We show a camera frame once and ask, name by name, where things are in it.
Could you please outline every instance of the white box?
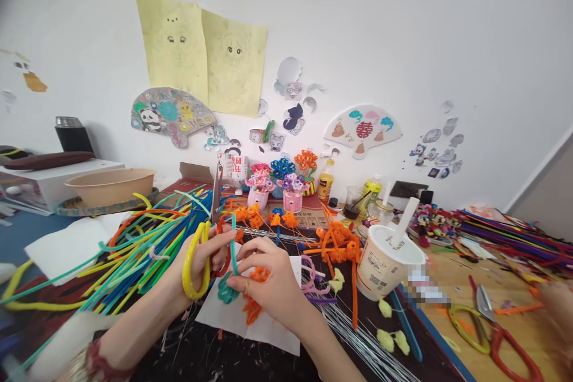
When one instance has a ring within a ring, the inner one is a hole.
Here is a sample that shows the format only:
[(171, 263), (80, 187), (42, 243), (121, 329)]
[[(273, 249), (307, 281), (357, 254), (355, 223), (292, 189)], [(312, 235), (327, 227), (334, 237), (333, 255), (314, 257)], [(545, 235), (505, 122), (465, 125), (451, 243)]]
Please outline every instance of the white box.
[[(53, 212), (60, 203), (78, 196), (72, 187), (65, 185), (68, 179), (123, 167), (125, 164), (98, 159), (46, 170), (8, 170), (0, 167), (0, 191), (9, 200)], [(11, 186), (20, 187), (21, 193), (8, 194), (6, 190)]]

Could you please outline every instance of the plastic bottle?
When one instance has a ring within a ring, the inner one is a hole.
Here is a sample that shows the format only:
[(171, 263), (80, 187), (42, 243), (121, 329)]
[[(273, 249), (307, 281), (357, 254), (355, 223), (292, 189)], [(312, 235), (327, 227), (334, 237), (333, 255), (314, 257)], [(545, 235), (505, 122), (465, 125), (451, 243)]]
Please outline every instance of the plastic bottle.
[(364, 187), (362, 188), (362, 196), (368, 194), (369, 191), (370, 194), (368, 194), (368, 197), (366, 197), (368, 202), (366, 202), (366, 204), (364, 205), (364, 209), (360, 212), (360, 218), (364, 217), (366, 211), (368, 210), (368, 207), (376, 201), (376, 199), (378, 198), (378, 194), (380, 194), (380, 192), (382, 191), (382, 182), (380, 182), (381, 179), (382, 175), (376, 173), (373, 178), (368, 179), (366, 182), (364, 182)]
[(326, 162), (324, 169), (321, 171), (321, 175), (318, 177), (318, 191), (316, 193), (324, 204), (328, 204), (328, 199), (330, 198), (330, 188), (334, 181), (333, 171), (334, 160), (330, 159)]

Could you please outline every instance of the scissors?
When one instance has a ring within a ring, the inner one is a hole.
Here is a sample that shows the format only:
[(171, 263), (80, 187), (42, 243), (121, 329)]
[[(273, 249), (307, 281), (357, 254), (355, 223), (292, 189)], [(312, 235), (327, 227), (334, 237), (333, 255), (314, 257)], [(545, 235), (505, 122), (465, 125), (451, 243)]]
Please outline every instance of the scissors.
[[(208, 258), (205, 262), (205, 268), (203, 270), (203, 283), (201, 285), (201, 289), (199, 291), (195, 291), (193, 289), (193, 282), (191, 281), (191, 262), (193, 261), (193, 253), (195, 252), (195, 248), (199, 241), (201, 243), (205, 243), (209, 240), (209, 229), (212, 225), (217, 226), (217, 234), (221, 234), (223, 232), (223, 224), (225, 221), (221, 218), (221, 180), (223, 178), (223, 166), (221, 163), (217, 164), (217, 173), (215, 174), (215, 183), (213, 184), (213, 199), (211, 204), (211, 212), (209, 213), (209, 219), (204, 223), (199, 224), (195, 235), (193, 236), (193, 240), (189, 245), (189, 249), (187, 250), (187, 254), (185, 255), (185, 262), (183, 263), (183, 273), (182, 273), (182, 281), (183, 281), (183, 289), (185, 291), (185, 295), (191, 300), (198, 300), (207, 292), (209, 288), (209, 283), (211, 280), (211, 259)], [(227, 258), (225, 259), (225, 264), (223, 267), (213, 272), (213, 279), (215, 277), (220, 278), (225, 273), (227, 273), (227, 269), (229, 268), (229, 263), (231, 261), (231, 254), (230, 254), (230, 247), (227, 245)]]
[[(477, 310), (463, 306), (460, 304), (453, 305), (450, 309), (448, 309), (449, 318), (454, 324), (455, 329), (460, 333), (460, 335), (474, 347), (476, 350), (480, 351), (483, 354), (490, 355), (492, 360), (495, 364), (509, 376), (515, 382), (543, 382), (543, 375), (541, 375), (541, 371), (539, 367), (535, 364), (535, 362), (527, 355), (527, 352), (517, 343), (517, 341), (513, 338), (513, 336), (504, 328), (502, 328), (494, 318), (494, 309), (491, 306), (491, 302), (489, 301), (488, 293), (485, 291), (483, 285), (479, 285), (476, 291), (476, 301), (477, 301)], [(472, 315), (472, 319), (474, 320), (474, 324), (476, 325), (477, 335), (479, 337), (479, 342), (476, 342), (468, 333), (465, 332), (463, 327), (460, 324), (460, 321), (455, 316), (457, 311), (464, 310), (469, 312)], [(480, 321), (480, 319), (486, 319), (492, 326), (491, 331), (491, 339), (488, 339), (485, 329)], [(500, 358), (500, 346), (503, 339), (506, 339), (512, 348), (517, 352), (517, 354), (521, 357), (527, 368), (529, 369), (529, 373), (531, 378), (524, 379), (521, 376), (515, 374), (511, 371), (505, 363)]]

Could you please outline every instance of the tan bowl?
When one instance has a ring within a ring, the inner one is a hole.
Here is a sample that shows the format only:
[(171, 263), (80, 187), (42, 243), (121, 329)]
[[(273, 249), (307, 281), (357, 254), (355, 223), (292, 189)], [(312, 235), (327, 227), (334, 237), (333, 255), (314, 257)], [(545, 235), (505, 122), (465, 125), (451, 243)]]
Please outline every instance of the tan bowl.
[(66, 185), (72, 187), (87, 206), (107, 206), (132, 200), (133, 193), (150, 195), (154, 175), (152, 169), (112, 169), (76, 176)]

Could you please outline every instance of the wooden table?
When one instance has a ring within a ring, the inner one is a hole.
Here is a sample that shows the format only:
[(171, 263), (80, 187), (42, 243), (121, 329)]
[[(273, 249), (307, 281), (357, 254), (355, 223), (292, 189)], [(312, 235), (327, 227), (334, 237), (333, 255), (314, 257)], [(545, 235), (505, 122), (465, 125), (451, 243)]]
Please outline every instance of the wooden table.
[[(440, 248), (432, 245), (429, 249), (425, 249), (432, 262), (430, 273), (442, 291), (451, 297), (454, 303), (474, 307), (472, 286), (468, 275), (473, 276), (476, 284), (482, 284), (486, 288), (494, 308), (501, 307), (505, 300), (510, 300), (514, 306), (518, 307), (533, 304), (535, 301), (529, 291), (529, 285), (513, 273), (501, 270), (501, 266), (488, 260), (473, 264), (453, 252), (434, 252)], [(511, 380), (488, 355), (481, 354), (470, 346), (459, 335), (449, 318), (444, 317), (438, 309), (426, 308), (424, 312), (443, 336), (449, 337), (461, 348), (461, 352), (457, 355), (477, 381)], [(563, 341), (553, 328), (545, 309), (495, 317), (497, 322), (511, 333), (535, 361), (546, 382), (571, 381), (571, 372), (561, 358)], [(469, 316), (463, 315), (460, 319), (473, 326)], [(512, 371), (528, 378), (527, 367), (507, 342), (502, 343), (500, 356)]]

